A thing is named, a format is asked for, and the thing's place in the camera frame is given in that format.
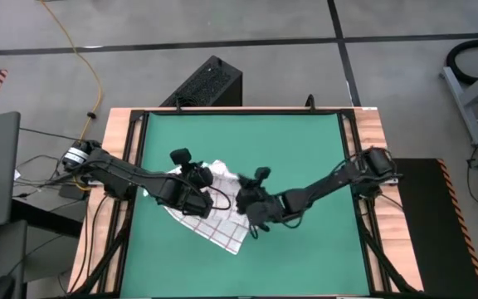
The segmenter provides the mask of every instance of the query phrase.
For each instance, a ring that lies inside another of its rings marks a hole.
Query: black metal frame
[[[354,141],[355,151],[359,152],[361,150],[359,132],[357,128],[354,110],[352,109],[317,110],[315,108],[315,105],[313,104],[308,110],[303,110],[303,109],[299,109],[299,110],[285,110],[285,109],[280,109],[280,110],[279,109],[274,109],[274,110],[272,109],[270,110],[255,110],[255,109],[252,109],[252,110],[244,110],[244,109],[241,109],[241,110],[133,110],[130,114],[129,128],[128,128],[127,137],[124,144],[123,159],[128,160],[129,158],[130,148],[134,141],[135,123],[136,121],[140,120],[142,124],[140,127],[138,147],[137,147],[136,159],[134,163],[137,166],[140,166],[143,160],[146,130],[148,127],[149,117],[151,114],[155,114],[155,115],[178,115],[178,114],[180,115],[333,115],[333,114],[336,114],[338,122],[339,122],[339,131],[340,131],[345,158],[348,158],[350,156],[350,153],[349,153],[349,147],[348,147],[348,139],[346,137],[346,132],[345,132],[344,118],[348,120],[349,122],[349,126],[352,133],[352,139]],[[125,215],[125,217],[131,217],[131,215],[133,214],[134,200],[129,201],[129,206],[127,208],[127,211],[126,211],[127,214]],[[359,196],[353,196],[356,221],[358,221],[357,217],[361,217],[359,200],[360,200]],[[381,245],[381,239],[379,236],[378,223],[377,223],[375,211],[372,206],[368,206],[367,209],[368,209],[369,222],[372,227],[373,238],[375,242],[379,245],[381,250],[383,250],[383,247]],[[108,247],[109,244],[111,244],[115,238],[115,231],[117,228],[119,215],[120,215],[120,204],[115,204],[112,217],[110,219],[110,227],[109,227],[106,247]],[[361,249],[363,251],[363,261],[364,261],[365,272],[367,274],[368,289],[370,290],[370,292],[375,292],[376,290],[375,290],[375,286],[373,282],[373,274],[372,274],[372,268],[370,265],[367,244],[363,240],[363,237],[360,232],[359,232],[359,241],[361,243]],[[121,283],[122,283],[122,279],[124,275],[124,263],[126,261],[126,253],[127,253],[128,246],[129,246],[129,239],[127,238],[123,242],[119,250],[119,259],[117,264],[117,273],[115,276],[114,292],[120,292]],[[378,266],[381,272],[381,280],[383,283],[383,288],[385,289],[385,291],[389,292],[390,283],[388,280],[388,275],[381,264],[379,264]],[[97,291],[99,293],[105,291],[107,272],[108,272],[108,268],[105,269],[105,272],[103,273],[100,279],[99,289]]]

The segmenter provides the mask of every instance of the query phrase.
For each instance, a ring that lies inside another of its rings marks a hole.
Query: concrete floor
[[[471,0],[335,4],[344,37],[478,33],[478,2]],[[335,37],[324,0],[65,0],[49,5],[82,47]],[[437,75],[448,51],[460,42],[354,42],[346,47],[361,104],[379,108],[393,154],[446,161],[478,253],[478,204],[466,186],[470,140]],[[0,0],[0,50],[48,47],[68,44],[39,2]],[[105,87],[88,137],[102,139],[111,107],[161,104],[211,55],[244,71],[244,105],[303,105],[309,93],[319,105],[352,105],[335,43],[87,53]],[[478,51],[462,55],[459,63],[478,75]],[[0,56],[0,68],[9,70],[0,91],[0,113],[18,110],[24,127],[78,137],[96,97],[93,77],[81,61],[71,54]],[[17,160],[60,156],[70,144],[22,132]],[[51,161],[38,160],[23,175],[41,179],[51,167]],[[472,188],[478,196],[478,171]],[[51,191],[28,200],[45,209],[67,203]],[[58,213],[82,218],[84,209],[76,204]],[[50,237],[31,229],[27,248]],[[71,267],[75,250],[75,240],[61,238],[31,256],[27,297],[62,294],[56,274]],[[64,287],[68,276],[62,276]]]

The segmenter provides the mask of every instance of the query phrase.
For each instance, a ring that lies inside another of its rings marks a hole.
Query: yellow cable
[[[75,182],[75,186],[76,186],[78,189],[80,189],[80,191],[86,192],[86,191],[90,191],[90,190],[91,190],[91,187],[82,187],[82,186],[80,186],[80,185],[79,185],[79,182],[77,182],[77,180],[76,180],[76,176],[73,177],[73,181]]]
[[[73,52],[75,53],[75,55],[77,55],[88,66],[91,73],[93,74],[93,77],[97,81],[97,86],[99,87],[99,91],[98,91],[98,94],[97,94],[97,101],[95,102],[95,105],[94,105],[93,109],[91,110],[92,113],[95,113],[95,111],[99,107],[101,101],[103,100],[103,86],[100,83],[99,76],[97,76],[97,73],[95,72],[95,70],[93,69],[91,64],[76,50],[75,44],[71,40],[70,34],[64,28],[62,23],[60,23],[60,21],[58,21],[58,18],[56,18],[55,14],[51,11],[51,9],[47,6],[47,4],[43,0],[40,0],[40,3],[46,8],[46,10],[49,12],[51,17],[53,17],[55,22],[58,24],[58,27],[60,27],[60,29],[64,32],[64,34],[66,34],[67,40],[70,42],[71,48],[73,49]],[[82,140],[84,138],[85,133],[88,130],[88,125],[90,124],[90,121],[91,121],[91,117],[88,116],[88,119],[86,120],[84,128],[82,128],[82,132],[80,133],[79,140]]]

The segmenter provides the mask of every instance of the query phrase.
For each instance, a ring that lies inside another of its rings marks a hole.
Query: metal stand
[[[14,199],[12,200],[10,220],[11,222],[26,220],[27,224],[33,227],[73,238],[79,238],[82,229],[82,222],[47,212]]]
[[[461,112],[468,132],[470,132],[471,143],[478,145],[478,122],[473,111],[473,105],[478,101],[478,80],[464,90],[450,67],[444,67],[442,75],[446,79],[447,85],[449,85],[449,89],[455,97],[458,110]]]

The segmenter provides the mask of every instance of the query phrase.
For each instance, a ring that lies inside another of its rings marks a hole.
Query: wooden table frame
[[[176,108],[113,108],[110,111],[108,123],[106,125],[105,137],[102,147],[109,151],[113,156],[128,160],[133,164],[140,164],[142,158],[142,148],[144,144],[144,134],[142,129],[147,127],[145,118],[141,118],[145,111],[166,112],[175,111]],[[183,111],[208,111],[208,112],[233,112],[233,111],[279,111],[284,113],[305,113],[310,110],[308,107],[189,107],[183,108]],[[348,108],[348,107],[317,107],[316,110],[341,110],[346,117],[344,119],[344,131],[347,142],[347,150],[352,154],[355,150],[367,149],[371,146],[386,147],[386,140],[381,126],[381,120],[377,108]],[[357,136],[360,142],[354,143],[354,136]],[[391,199],[401,204],[398,188],[395,186],[382,187],[383,192]],[[97,211],[101,199],[104,197],[102,188],[95,188],[90,193],[86,217],[93,219],[97,213],[94,227],[94,237],[91,239],[92,225],[83,226],[80,235],[79,246],[77,248],[75,263],[71,273],[70,290],[78,288],[85,280],[88,269],[93,269],[99,260],[103,257],[107,245],[107,240],[112,240],[115,233],[120,230],[127,210],[127,203],[115,202],[107,199]],[[402,274],[409,284],[418,290],[422,290],[422,280],[417,268],[416,258],[412,250],[412,242],[408,233],[407,223],[403,212],[386,200],[376,200],[375,206],[360,203],[360,209],[366,212],[363,216],[364,222],[373,233],[380,237],[383,252],[392,262],[395,268]],[[88,247],[93,242],[93,253],[90,256],[89,250],[85,251],[85,229],[87,229]],[[119,256],[124,255],[125,247],[122,247],[114,255],[108,267],[106,275],[103,275],[99,283],[95,286],[95,291],[112,292],[120,287]],[[375,256],[368,251],[364,251],[366,262],[369,265],[368,284],[370,288],[376,291],[390,291],[391,284],[385,276],[384,270],[378,264]]]

